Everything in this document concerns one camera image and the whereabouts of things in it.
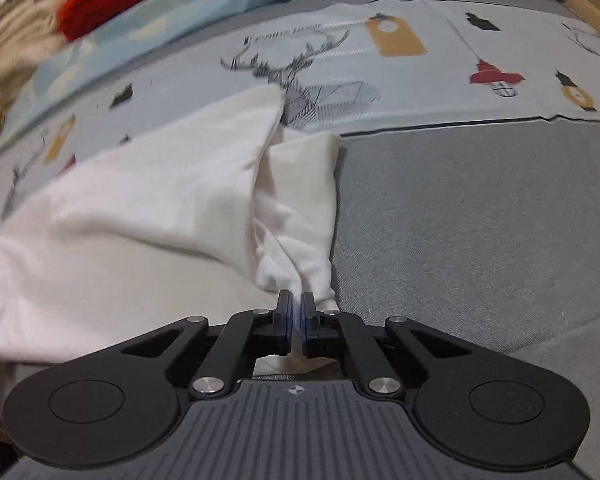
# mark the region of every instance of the metal screw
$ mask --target metal screw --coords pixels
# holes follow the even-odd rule
[[[369,388],[376,394],[394,394],[400,389],[400,383],[391,377],[376,377],[369,381]]]
[[[224,381],[217,377],[200,377],[192,386],[199,394],[214,394],[224,388]]]

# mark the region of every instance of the white cloth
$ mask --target white cloth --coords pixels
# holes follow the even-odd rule
[[[251,89],[25,202],[0,231],[0,358],[63,362],[191,315],[221,324],[275,308],[281,288],[335,308],[339,137],[282,127],[283,104],[278,86]]]

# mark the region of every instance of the black robot gripper base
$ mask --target black robot gripper base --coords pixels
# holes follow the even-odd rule
[[[251,378],[288,355],[292,298],[192,316],[39,372],[8,397],[15,479],[584,478],[589,408],[565,378],[402,316],[367,326],[302,295],[302,352],[337,380]]]

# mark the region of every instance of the gray mat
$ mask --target gray mat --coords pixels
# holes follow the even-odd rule
[[[375,324],[403,314],[567,376],[592,407],[578,463],[600,479],[600,123],[349,138],[338,181],[340,307]]]

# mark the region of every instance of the beige cloth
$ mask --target beige cloth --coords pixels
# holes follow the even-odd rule
[[[10,105],[37,66],[62,48],[56,13],[66,0],[25,0],[0,19],[0,104]]]
[[[25,41],[0,54],[0,106],[9,107],[38,65],[66,43],[62,34],[47,34]]]

